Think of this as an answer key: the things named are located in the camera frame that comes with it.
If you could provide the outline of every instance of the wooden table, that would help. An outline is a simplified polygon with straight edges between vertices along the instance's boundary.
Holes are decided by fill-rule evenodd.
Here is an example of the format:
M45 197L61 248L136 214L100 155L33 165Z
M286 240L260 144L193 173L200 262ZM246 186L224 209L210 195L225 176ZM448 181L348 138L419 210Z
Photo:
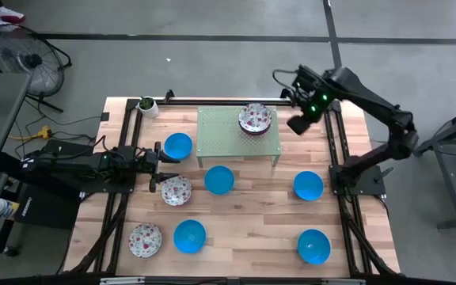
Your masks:
M109 97L104 112L110 120L101 122L98 137L107 136L107 146L117 146L123 122L126 97ZM371 145L363 111L349 102L342 104L344 124L351 154L363 154ZM266 276L266 277L344 277L349 276L336 197L331 193L328 166L331 164L325 123L320 122L302 136L286 125L299 111L278 108L282 155L272 172L268 158L211 158L199 168L195 151L178 165L160 164L162 172L176 172L191 180L193 195L179 207L166 204L160 193L148 191L147 175L139 175L131 194L123 231L118 276ZM196 107L162 107L159 117L144 119L139 146L164 144L175 132L191 136L196 144ZM128 128L131 142L135 113ZM333 125L336 138L337 126ZM214 196L203 185L203 176L213 165L226 165L235 174L234 190ZM295 175L303 170L318 173L325 182L323 196L315 202L299 199L293 192ZM77 265L97 240L105 211L106 194L95 194L80 206L66 257L65 270ZM371 196L360 196L360 206L368 240L396 272L398 263L390 225L384 207ZM207 243L200 253L179 253L173 245L173 231L179 222L196 219L207 230ZM163 233L163 244L151 258L133 256L127 245L130 232L142 222L152 222ZM319 229L332 244L330 258L321 266L306 264L296 251L300 233ZM358 243L354 243L362 268ZM104 267L110 259L112 240L107 243Z

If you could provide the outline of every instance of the gray floor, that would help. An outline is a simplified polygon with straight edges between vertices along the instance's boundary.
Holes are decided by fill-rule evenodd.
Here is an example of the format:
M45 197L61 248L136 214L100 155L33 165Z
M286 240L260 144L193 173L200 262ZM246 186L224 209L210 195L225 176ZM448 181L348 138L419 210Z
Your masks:
M320 0L20 0L7 5L27 14L41 32L167 35L327 36ZM338 36L456 38L456 0L331 0ZM274 68L306 64L317 71L333 65L329 44L174 41L54 40L73 60L59 94L63 122L99 115L107 96L278 97ZM420 141L456 115L455 45L341 44L343 64L370 89L412 111ZM25 105L21 126L38 118ZM31 128L37 131L44 123ZM54 131L95 135L95 122L57 126ZM367 117L374 140L387 130ZM13 153L17 142L5 150ZM26 152L40 147L36 142ZM403 273L456 281L456 230L435 224L454 217L435 158L388 161L390 224ZM0 278L57 270L67 234L24 226L13 243L22 255L0 256Z

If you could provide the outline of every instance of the electric fan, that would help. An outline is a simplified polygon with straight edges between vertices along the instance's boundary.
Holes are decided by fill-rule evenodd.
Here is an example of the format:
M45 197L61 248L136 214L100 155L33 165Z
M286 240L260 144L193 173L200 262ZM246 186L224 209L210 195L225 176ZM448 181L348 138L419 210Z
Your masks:
M67 64L58 52L68 58ZM28 98L62 112L43 99L59 92L67 67L71 67L70 56L39 33L20 25L0 25L0 73L29 74Z

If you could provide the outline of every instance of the white plate with red pattern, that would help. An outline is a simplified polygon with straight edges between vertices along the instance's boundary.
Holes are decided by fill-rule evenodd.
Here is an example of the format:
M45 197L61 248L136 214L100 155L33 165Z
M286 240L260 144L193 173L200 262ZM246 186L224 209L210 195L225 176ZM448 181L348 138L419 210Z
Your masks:
M191 182L182 176L165 180L161 188L161 197L171 206L179 206L188 202L191 194Z
M158 226L145 222L136 228L130 234L130 251L136 257L152 257L162 246L162 232Z
M238 113L238 124L242 130L259 135L270 128L272 111L260 103L248 104Z

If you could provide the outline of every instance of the white container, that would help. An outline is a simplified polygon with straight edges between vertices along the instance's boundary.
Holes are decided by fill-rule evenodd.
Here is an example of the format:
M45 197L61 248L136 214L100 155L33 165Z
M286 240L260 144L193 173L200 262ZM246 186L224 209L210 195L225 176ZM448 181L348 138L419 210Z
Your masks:
M0 218L13 219L18 208L19 203L0 198Z
M158 116L158 114L159 114L158 104L156 104L156 101L154 99L153 99L153 102L154 102L154 104L152 105L152 107L149 110L144 110L144 109L140 108L140 101L136 105L136 108L138 108L140 110L140 112L142 112L144 118L153 119Z

